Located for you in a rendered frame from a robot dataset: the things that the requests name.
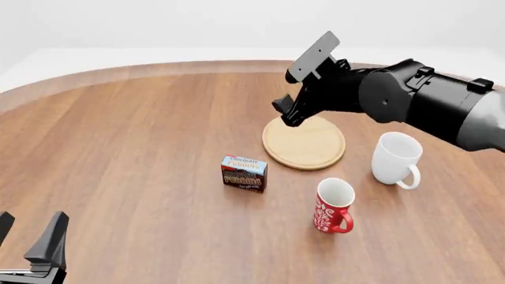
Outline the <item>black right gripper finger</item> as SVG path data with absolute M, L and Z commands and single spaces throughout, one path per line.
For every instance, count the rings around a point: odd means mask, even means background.
M 278 113 L 280 113 L 281 115 L 289 113 L 293 104 L 294 104 L 294 101 L 293 101 L 292 97 L 290 96 L 290 94 L 285 94 L 282 98 L 275 99 L 271 103 L 271 105 L 275 108 L 275 110 Z
M 283 114 L 282 122 L 288 127 L 299 127 L 305 120 L 312 118 L 315 114 Z

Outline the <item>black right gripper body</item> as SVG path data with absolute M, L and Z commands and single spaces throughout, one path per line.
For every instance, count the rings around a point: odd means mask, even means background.
M 327 58 L 316 68 L 320 77 L 310 73 L 303 81 L 293 106 L 291 119 L 306 119 L 322 111 L 352 110 L 352 74 L 346 59 Z

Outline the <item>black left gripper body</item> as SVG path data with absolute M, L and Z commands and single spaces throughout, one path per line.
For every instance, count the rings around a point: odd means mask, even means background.
M 63 284 L 65 268 L 32 264 L 30 269 L 0 269 L 0 284 Z

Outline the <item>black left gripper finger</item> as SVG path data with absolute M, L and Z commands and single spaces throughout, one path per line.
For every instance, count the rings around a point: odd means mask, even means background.
M 69 216 L 65 212 L 58 211 L 54 214 L 38 241 L 24 254 L 31 269 L 66 269 L 65 239 L 68 224 Z
M 15 222 L 15 217 L 13 217 L 9 212 L 0 212 L 0 246 L 6 239 L 6 236 L 10 232 Z

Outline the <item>round wooden plate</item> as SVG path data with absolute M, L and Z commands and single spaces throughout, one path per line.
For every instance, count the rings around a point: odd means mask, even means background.
M 275 118 L 264 127 L 262 144 L 277 163 L 295 170 L 322 170 L 338 162 L 346 150 L 340 129 L 319 116 L 298 127 Z

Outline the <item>small flat plate on stalk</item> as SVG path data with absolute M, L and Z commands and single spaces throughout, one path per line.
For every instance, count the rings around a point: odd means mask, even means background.
M 285 80 L 289 84 L 303 82 L 308 77 L 317 80 L 321 75 L 316 71 L 328 59 L 333 63 L 336 60 L 331 52 L 340 44 L 338 37 L 332 31 L 325 32 L 307 51 L 305 51 L 287 69 Z

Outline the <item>chocolate pudding box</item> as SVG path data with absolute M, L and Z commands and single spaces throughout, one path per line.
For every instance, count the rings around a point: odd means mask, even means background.
M 236 155 L 225 155 L 221 162 L 223 184 L 256 193 L 267 186 L 267 163 Z

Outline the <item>red patterned mug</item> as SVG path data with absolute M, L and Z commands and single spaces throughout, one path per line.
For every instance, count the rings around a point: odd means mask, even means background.
M 317 186 L 313 224 L 326 234 L 347 234 L 354 228 L 350 205 L 355 201 L 353 187 L 342 179 L 329 177 Z

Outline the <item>white mug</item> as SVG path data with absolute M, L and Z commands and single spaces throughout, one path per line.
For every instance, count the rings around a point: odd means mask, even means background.
M 421 144 L 413 137 L 400 132 L 384 133 L 372 155 L 372 174 L 382 184 L 416 189 L 421 181 L 417 163 L 422 154 Z

